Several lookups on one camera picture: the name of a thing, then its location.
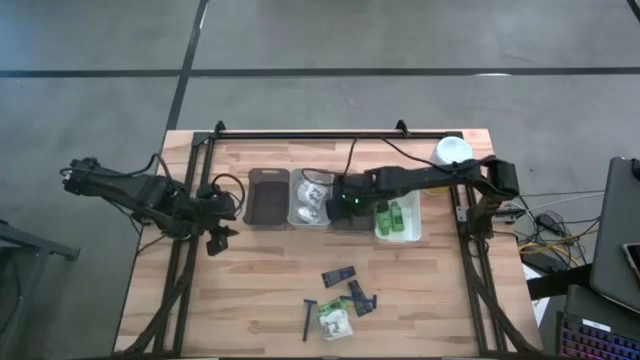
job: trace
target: small bottle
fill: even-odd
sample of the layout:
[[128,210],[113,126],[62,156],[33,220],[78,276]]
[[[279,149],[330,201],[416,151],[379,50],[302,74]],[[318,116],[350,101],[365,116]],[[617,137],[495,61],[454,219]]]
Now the small bottle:
[[391,202],[391,230],[395,232],[404,231],[404,221],[402,219],[402,208],[397,201]]
[[376,208],[376,223],[378,224],[378,230],[380,234],[389,235],[389,229],[391,228],[391,217],[389,214],[389,204],[386,201],[378,204]]

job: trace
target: plastic tray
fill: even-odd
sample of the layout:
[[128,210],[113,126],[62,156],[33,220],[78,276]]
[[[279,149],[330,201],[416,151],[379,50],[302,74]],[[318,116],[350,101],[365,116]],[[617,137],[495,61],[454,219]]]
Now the plastic tray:
[[[312,180],[318,181],[323,184],[328,184],[331,182],[331,176],[328,174],[306,174],[307,177],[313,175]],[[317,224],[309,224],[302,220],[300,216],[298,216],[298,209],[307,206],[305,203],[299,200],[298,198],[298,187],[305,181],[302,176],[302,169],[294,169],[291,171],[291,177],[289,181],[289,215],[287,216],[287,221],[293,227],[299,230],[326,230],[329,228],[329,224],[331,221],[327,216],[327,208],[324,204],[318,210],[320,215],[320,221]],[[328,199],[331,196],[331,187],[327,186],[329,193],[327,194]]]
[[289,210],[289,171],[251,169],[249,195],[242,220],[257,229],[284,229]]
[[412,191],[407,195],[395,199],[402,208],[404,231],[391,231],[389,235],[382,235],[376,223],[375,232],[380,240],[390,242],[412,242],[422,237],[422,217],[420,216],[420,191]]

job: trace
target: wooden tabletop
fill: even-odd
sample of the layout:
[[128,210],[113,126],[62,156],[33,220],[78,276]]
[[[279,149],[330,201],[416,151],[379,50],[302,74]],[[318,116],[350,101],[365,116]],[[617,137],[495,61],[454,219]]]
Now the wooden tabletop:
[[[192,134],[193,131],[167,133],[163,156],[176,179],[184,180]],[[463,134],[476,158],[493,153],[488,130],[463,130]],[[435,140],[393,142],[412,155],[426,158],[437,143]],[[216,141],[210,179],[215,174],[228,172],[239,177],[246,187],[247,174],[252,168],[343,170],[350,145],[350,140]],[[200,179],[203,157],[201,154],[198,159],[196,179]],[[358,141],[351,171],[384,165],[421,167],[382,141]],[[221,180],[224,190],[239,195],[237,185],[226,178]],[[373,236],[331,232],[255,231],[242,222],[242,215],[238,221],[228,224],[240,234],[230,238],[229,249],[218,256],[207,256],[205,242],[208,239],[203,237],[182,355],[476,355],[450,199],[422,194],[420,201],[422,238],[410,244],[385,244]],[[158,236],[157,229],[145,229],[140,246]],[[500,306],[527,340],[540,348],[516,244],[512,237],[497,235],[490,240],[490,245],[489,257]],[[115,350],[131,344],[158,309],[170,248],[170,240],[162,240],[136,260]],[[349,295],[346,281],[325,289],[320,274],[351,265],[355,266],[355,279],[365,294],[378,295],[378,308],[361,318],[351,308],[349,320],[353,336],[333,342],[322,339],[320,326],[314,321],[309,339],[303,343],[306,311],[303,299],[315,299],[323,304],[340,295]],[[492,339],[488,312],[486,309],[483,312],[487,336]],[[167,331],[167,344],[172,341],[173,325]]]

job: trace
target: gray floor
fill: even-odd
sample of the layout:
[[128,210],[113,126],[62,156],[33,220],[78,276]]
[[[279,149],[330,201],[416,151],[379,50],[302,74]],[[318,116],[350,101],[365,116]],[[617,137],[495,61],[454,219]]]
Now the gray floor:
[[[0,70],[179,69],[197,3],[0,0]],[[194,62],[372,66],[640,66],[640,24],[624,0],[223,0],[209,4]],[[144,165],[161,146],[176,84],[0,79],[0,218],[82,247],[77,263],[50,264],[22,358],[111,350],[136,236],[108,204],[63,192],[57,170],[84,156]],[[601,189],[612,156],[640,154],[639,92],[640,76],[192,79],[177,126],[488,127],[523,193]],[[550,209],[578,220],[600,205]]]

